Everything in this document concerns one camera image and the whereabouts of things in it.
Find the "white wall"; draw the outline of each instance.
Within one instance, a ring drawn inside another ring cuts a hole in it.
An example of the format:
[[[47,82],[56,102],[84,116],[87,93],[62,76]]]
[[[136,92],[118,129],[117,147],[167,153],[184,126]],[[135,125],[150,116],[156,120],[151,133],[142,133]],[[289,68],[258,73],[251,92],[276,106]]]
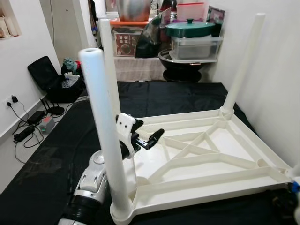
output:
[[[57,71],[60,71],[60,66],[39,0],[10,0],[10,3],[22,34],[0,40],[0,100],[15,95],[28,110],[44,93],[31,78],[27,66],[45,55],[49,56]],[[13,107],[20,116],[25,114],[19,103]],[[11,109],[6,109],[1,103],[0,137],[17,121]]]
[[[77,60],[81,49],[96,46],[87,0],[51,0],[54,34],[50,0],[40,2],[60,63],[64,58]]]
[[[256,13],[266,13],[260,44],[237,99],[259,136],[286,163],[300,163],[299,0],[209,0],[226,11],[213,82],[229,90]]]

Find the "floor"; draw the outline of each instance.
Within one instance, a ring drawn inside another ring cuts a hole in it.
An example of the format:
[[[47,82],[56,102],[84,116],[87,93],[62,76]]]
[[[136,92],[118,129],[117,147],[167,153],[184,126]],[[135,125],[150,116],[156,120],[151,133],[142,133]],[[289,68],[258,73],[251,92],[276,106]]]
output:
[[[85,100],[85,97],[79,98],[77,101]],[[70,105],[69,103],[67,104],[60,104],[61,107],[66,107]],[[43,106],[41,106],[38,111],[43,111],[45,110]],[[63,116],[54,118],[54,121],[56,122],[55,124],[58,124],[59,121],[61,120]],[[20,133],[23,129],[26,127],[21,127],[17,133]],[[34,132],[36,136],[38,137],[39,140],[42,139],[40,133],[35,130]],[[28,136],[25,140],[22,142],[19,142],[16,146],[16,154],[18,158],[26,162],[31,155],[35,152],[35,150],[38,148],[39,145],[36,145],[32,148],[25,148],[23,144],[30,138]],[[37,139],[34,136],[31,140],[29,140],[26,143],[26,146],[32,146],[37,143]],[[0,194],[4,191],[4,189],[8,186],[8,184],[11,182],[11,180],[16,176],[16,174],[21,170],[23,167],[23,163],[19,162],[15,158],[15,143],[13,142],[13,136],[11,135],[2,145],[0,145]]]

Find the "metal pot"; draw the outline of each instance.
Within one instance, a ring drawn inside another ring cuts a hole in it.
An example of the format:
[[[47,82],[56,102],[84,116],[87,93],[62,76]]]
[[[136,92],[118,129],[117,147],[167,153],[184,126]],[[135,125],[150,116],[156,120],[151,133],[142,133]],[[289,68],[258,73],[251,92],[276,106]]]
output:
[[[120,21],[148,21],[151,0],[117,0]]]

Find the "electrical outlet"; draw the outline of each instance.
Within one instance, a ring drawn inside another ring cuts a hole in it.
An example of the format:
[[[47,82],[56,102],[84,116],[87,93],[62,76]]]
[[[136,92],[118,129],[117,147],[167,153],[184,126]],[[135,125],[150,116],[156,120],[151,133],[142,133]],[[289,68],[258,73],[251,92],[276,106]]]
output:
[[[11,99],[11,96],[7,97],[6,99],[4,99],[4,100],[2,101],[2,103],[3,103],[3,105],[4,105],[4,107],[5,107],[6,109],[8,109],[8,102],[10,102],[11,104],[13,104],[13,100]]]

